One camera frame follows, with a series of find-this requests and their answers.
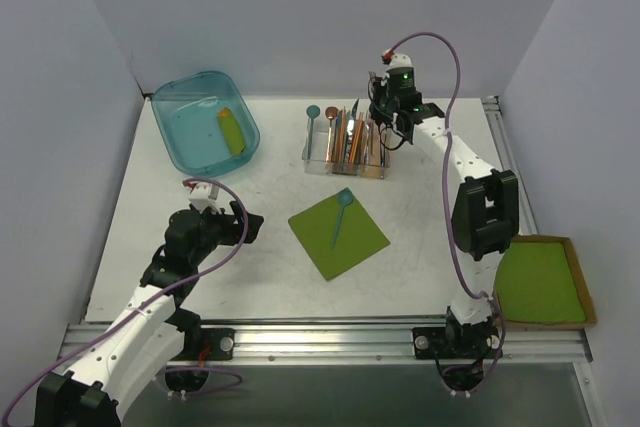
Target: white table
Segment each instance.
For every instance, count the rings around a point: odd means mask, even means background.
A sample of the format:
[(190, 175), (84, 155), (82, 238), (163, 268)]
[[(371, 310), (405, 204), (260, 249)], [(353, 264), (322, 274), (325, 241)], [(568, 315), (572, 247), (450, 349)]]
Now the white table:
[[(245, 99), (260, 129), (254, 158), (219, 180), (265, 224), (253, 245), (200, 280), (184, 308), (203, 319), (292, 319), (441, 315), (456, 279), (446, 245), (441, 165), (418, 149), (395, 152), (385, 180), (305, 174), (300, 155), (309, 104), (351, 106), (353, 99)], [(445, 108), (446, 99), (435, 102)], [(452, 127), (487, 162), (500, 166), (478, 99), (460, 99)], [(142, 110), (85, 320), (112, 321), (152, 254), (169, 216), (187, 207), (186, 176), (171, 163), (150, 103)], [(287, 220), (349, 186), (391, 245), (327, 282)], [(229, 198), (221, 196), (221, 205)], [(221, 247), (206, 266), (224, 257)]]

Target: gray wall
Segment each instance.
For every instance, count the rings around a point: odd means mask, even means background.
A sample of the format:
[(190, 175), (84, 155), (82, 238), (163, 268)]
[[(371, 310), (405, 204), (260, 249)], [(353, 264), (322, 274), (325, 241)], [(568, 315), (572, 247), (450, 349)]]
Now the gray wall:
[[(94, 0), (145, 91), (203, 69), (245, 93), (355, 95), (380, 53), (435, 30), (459, 50), (462, 92), (501, 93), (553, 0)], [(427, 95), (449, 95), (436, 41), (410, 47)]]
[(140, 107), (91, 0), (0, 0), (1, 410), (86, 301)]
[(635, 426), (640, 312), (640, 2), (556, 0), (504, 93), (538, 227), (571, 236), (611, 426)]

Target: green mat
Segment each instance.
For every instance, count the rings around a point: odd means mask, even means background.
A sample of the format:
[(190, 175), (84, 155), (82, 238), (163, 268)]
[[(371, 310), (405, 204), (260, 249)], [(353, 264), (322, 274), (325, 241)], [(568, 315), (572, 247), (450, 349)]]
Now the green mat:
[(389, 240), (355, 199), (344, 210), (338, 239), (331, 250), (339, 213), (336, 194), (289, 219), (291, 230), (326, 280), (337, 277), (389, 245)]
[(496, 292), (507, 320), (540, 324), (586, 321), (559, 243), (513, 242), (500, 262)]

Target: purple cable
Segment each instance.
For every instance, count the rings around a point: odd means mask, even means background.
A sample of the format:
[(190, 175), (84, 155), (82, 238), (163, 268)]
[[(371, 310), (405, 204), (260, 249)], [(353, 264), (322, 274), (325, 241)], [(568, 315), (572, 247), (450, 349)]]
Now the purple cable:
[(61, 359), (59, 359), (56, 362), (54, 362), (53, 364), (51, 364), (45, 370), (40, 372), (38, 375), (36, 375), (33, 378), (33, 380), (31, 380), (20, 392), (18, 392), (18, 395), (16, 395), (16, 397), (9, 403), (7, 409), (5, 410), (4, 414), (2, 415), (2, 427), (14, 427), (9, 423), (9, 416), (11, 415), (11, 412), (13, 411), (13, 409), (15, 409), (16, 405), (18, 405), (18, 402), (20, 402), (20, 400), (22, 400), (22, 398), (26, 395), (26, 393), (29, 392), (33, 387), (35, 387), (35, 385), (38, 382), (40, 382), (40, 380), (42, 380), (49, 372), (52, 372), (53, 370), (57, 369), (61, 365), (69, 362), (71, 359), (73, 359), (76, 356), (80, 355), (81, 353), (89, 350), (90, 348), (96, 346), (97, 344), (99, 344), (101, 342), (104, 342), (111, 335), (115, 334), (120, 329), (122, 329), (125, 325), (127, 325), (129, 322), (131, 322), (138, 315), (139, 311), (142, 311), (142, 310), (146, 309), (149, 305), (153, 304), (156, 300), (158, 300), (163, 295), (166, 295), (166, 294), (172, 292), (174, 289), (177, 289), (181, 285), (187, 284), (189, 282), (193, 282), (194, 280), (199, 279), (200, 277), (204, 277), (205, 275), (210, 274), (214, 270), (218, 270), (220, 267), (222, 267), (227, 262), (229, 262), (238, 253), (238, 250), (240, 250), (240, 247), (242, 247), (242, 244), (244, 243), (244, 239), (246, 239), (246, 237), (247, 237), (247, 232), (249, 231), (249, 214), (247, 213), (247, 209), (245, 208), (244, 204), (242, 203), (242, 201), (240, 200), (240, 198), (237, 196), (237, 194), (235, 192), (233, 192), (229, 187), (227, 187), (226, 185), (218, 182), (217, 180), (207, 179), (207, 178), (204, 178), (204, 177), (192, 177), (192, 178), (184, 180), (182, 182), (182, 184), (183, 185), (188, 185), (188, 184), (193, 183), (193, 182), (207, 182), (209, 184), (213, 184), (213, 185), (215, 185), (217, 187), (220, 187), (222, 190), (227, 192), (231, 197), (233, 197), (233, 199), (236, 202), (238, 202), (238, 206), (240, 207), (240, 210), (242, 211), (242, 221), (244, 223), (244, 229), (242, 230), (242, 235), (240, 236), (240, 240), (238, 241), (238, 244), (233, 248), (233, 250), (229, 253), (229, 255), (227, 255), (224, 259), (222, 259), (220, 262), (215, 264), (213, 267), (209, 267), (208, 269), (203, 270), (200, 273), (194, 274), (191, 277), (187, 277), (186, 279), (182, 279), (182, 280), (180, 280), (180, 281), (178, 281), (178, 282), (176, 282), (174, 284), (169, 285), (168, 287), (165, 287), (160, 292), (158, 292), (157, 294), (155, 294), (154, 296), (149, 298), (149, 300), (147, 300), (146, 302), (143, 302), (142, 304), (140, 304), (140, 307), (137, 310), (134, 310), (133, 312), (131, 312), (119, 324), (114, 325), (112, 328), (110, 328), (104, 334), (99, 335), (96, 339), (92, 340), (88, 344), (77, 348), (76, 350), (74, 350), (73, 352), (71, 352), (68, 355), (65, 355)]
[[(444, 217), (445, 217), (444, 223), (447, 229), (447, 239), (449, 243), (449, 252), (451, 253), (451, 260), (453, 261), (453, 266), (455, 267), (455, 270), (456, 270), (456, 276), (458, 277), (458, 281), (460, 282), (462, 289), (465, 291), (465, 293), (469, 297), (471, 297), (474, 300), (480, 300), (482, 298), (487, 299), (489, 304), (491, 304), (492, 308), (498, 313), (498, 317), (500, 318), (500, 326), (502, 330), (502, 333), (500, 336), (500, 344), (498, 346), (498, 349), (496, 350), (495, 356), (493, 358), (493, 362), (487, 369), (487, 373), (485, 374), (484, 379), (482, 379), (482, 381), (478, 385), (476, 385), (471, 391), (469, 391), (469, 393), (471, 394), (471, 393), (477, 392), (478, 388), (484, 385), (485, 381), (489, 377), (491, 377), (491, 375), (493, 374), (495, 366), (498, 363), (498, 359), (500, 358), (500, 352), (502, 351), (502, 347), (504, 345), (506, 326), (505, 326), (504, 314), (500, 309), (500, 305), (492, 299), (492, 296), (490, 296), (484, 290), (476, 294), (472, 292), (469, 286), (467, 285), (467, 282), (464, 280), (464, 275), (462, 274), (462, 268), (460, 267), (460, 260), (458, 259), (458, 252), (456, 250), (456, 243), (455, 243), (455, 239), (453, 238), (453, 225), (451, 223), (451, 208), (449, 206), (449, 160), (451, 158), (451, 150), (453, 149), (453, 135), (451, 134), (451, 130), (450, 130), (451, 110), (453, 109), (453, 104), (458, 98), (458, 92), (460, 91), (461, 74), (460, 74), (460, 59), (458, 58), (458, 53), (453, 48), (453, 45), (451, 45), (451, 42), (449, 42), (440, 34), (436, 34), (434, 32), (416, 32), (415, 34), (411, 34), (405, 37), (404, 39), (400, 40), (399, 42), (396, 42), (394, 46), (391, 47), (391, 49), (389, 50), (394, 52), (398, 47), (400, 47), (406, 41), (411, 40), (415, 37), (422, 37), (422, 36), (433, 37), (443, 42), (449, 48), (449, 51), (451, 52), (451, 55), (453, 56), (453, 60), (456, 64), (456, 85), (453, 89), (453, 94), (451, 94), (451, 100), (449, 101), (449, 105), (447, 106), (447, 110), (445, 111), (445, 114), (444, 114), (444, 128), (447, 134), (447, 148), (445, 149), (444, 160), (442, 161), (442, 203), (444, 208)], [(454, 368), (455, 367), (449, 367), (446, 370), (452, 370)], [(456, 392), (456, 394), (466, 395), (466, 392), (459, 392), (459, 391), (454, 391), (454, 392)]]
[[(211, 387), (209, 389), (202, 389), (199, 390), (197, 392), (187, 392), (185, 393), (185, 397), (189, 398), (189, 397), (200, 397), (203, 395), (210, 395), (210, 394), (216, 394), (218, 392), (222, 392), (224, 390), (228, 390), (228, 389), (232, 389), (234, 387), (239, 386), (240, 384), (242, 384), (242, 382), (244, 381), (244, 378), (242, 377), (242, 374), (239, 372), (235, 372), (233, 370), (226, 370), (226, 369), (216, 369), (214, 367), (198, 367), (198, 366), (192, 366), (192, 367), (167, 367), (165, 369), (162, 369), (158, 375), (164, 375), (164, 374), (171, 374), (174, 372), (208, 372), (210, 374), (219, 374), (219, 375), (228, 375), (230, 377), (235, 377), (236, 380), (229, 382), (228, 384), (223, 384), (223, 385), (216, 385), (215, 387)], [(160, 383), (156, 380), (156, 385), (158, 386), (158, 388), (166, 393), (170, 393), (173, 392), (172, 390), (170, 390), (168, 387), (163, 388)]]

